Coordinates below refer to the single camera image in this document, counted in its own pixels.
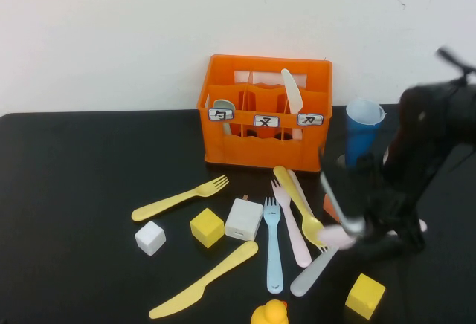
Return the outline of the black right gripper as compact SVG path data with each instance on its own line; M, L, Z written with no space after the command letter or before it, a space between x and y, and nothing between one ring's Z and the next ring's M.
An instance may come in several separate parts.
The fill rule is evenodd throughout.
M425 188L397 189L389 184L362 187L365 235L385 235L378 241L361 240L351 247L351 254L362 261L392 259L405 253L420 253L426 248L417 203Z

